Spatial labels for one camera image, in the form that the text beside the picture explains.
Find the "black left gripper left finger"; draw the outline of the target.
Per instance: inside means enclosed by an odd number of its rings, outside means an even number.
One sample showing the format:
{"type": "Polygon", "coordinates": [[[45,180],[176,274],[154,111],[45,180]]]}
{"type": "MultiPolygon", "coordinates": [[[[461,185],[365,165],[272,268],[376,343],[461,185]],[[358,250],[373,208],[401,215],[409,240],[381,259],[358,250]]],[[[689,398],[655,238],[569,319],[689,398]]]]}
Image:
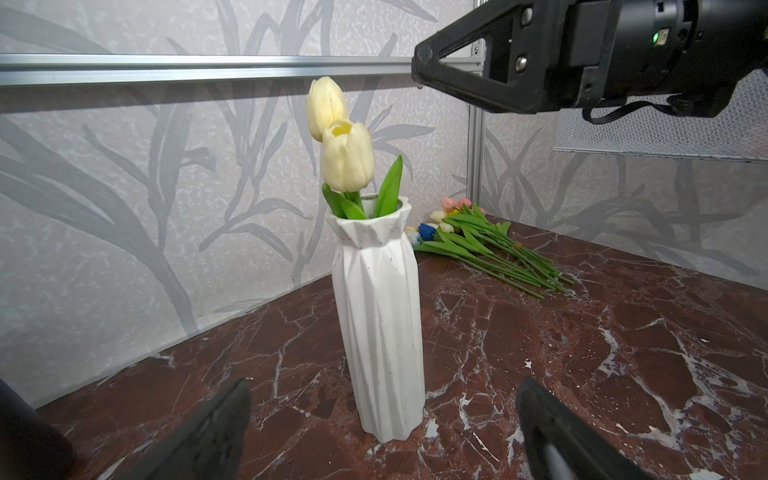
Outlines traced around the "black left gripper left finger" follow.
{"type": "Polygon", "coordinates": [[[234,479],[252,401],[245,379],[223,389],[153,447],[121,479],[234,479]]]}

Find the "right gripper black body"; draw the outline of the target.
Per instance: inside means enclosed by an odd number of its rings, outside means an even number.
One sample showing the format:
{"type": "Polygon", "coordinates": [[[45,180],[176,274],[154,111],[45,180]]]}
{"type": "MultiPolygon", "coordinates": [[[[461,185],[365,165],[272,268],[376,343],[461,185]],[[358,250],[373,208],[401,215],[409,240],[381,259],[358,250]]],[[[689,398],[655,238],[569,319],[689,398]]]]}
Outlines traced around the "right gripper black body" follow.
{"type": "Polygon", "coordinates": [[[535,1],[515,35],[518,113],[713,118],[767,65],[764,1],[535,1]]]}

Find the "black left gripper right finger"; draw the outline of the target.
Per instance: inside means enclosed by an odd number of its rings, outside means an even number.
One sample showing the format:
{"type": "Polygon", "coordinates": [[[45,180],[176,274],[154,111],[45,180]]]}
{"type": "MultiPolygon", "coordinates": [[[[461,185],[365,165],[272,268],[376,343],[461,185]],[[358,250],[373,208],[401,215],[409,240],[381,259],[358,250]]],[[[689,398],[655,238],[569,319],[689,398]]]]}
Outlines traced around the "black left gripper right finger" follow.
{"type": "Polygon", "coordinates": [[[531,377],[517,390],[516,412],[535,479],[650,477],[531,377]]]}

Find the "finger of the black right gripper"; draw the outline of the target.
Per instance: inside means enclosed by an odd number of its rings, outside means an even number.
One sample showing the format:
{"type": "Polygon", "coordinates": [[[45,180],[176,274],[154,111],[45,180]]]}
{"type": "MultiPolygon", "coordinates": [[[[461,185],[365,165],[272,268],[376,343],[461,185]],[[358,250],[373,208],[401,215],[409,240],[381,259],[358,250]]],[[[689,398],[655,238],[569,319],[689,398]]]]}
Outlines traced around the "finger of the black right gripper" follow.
{"type": "Polygon", "coordinates": [[[532,114],[534,88],[515,71],[528,67],[522,18],[532,1],[486,1],[418,43],[411,77],[491,113],[532,114]]]}

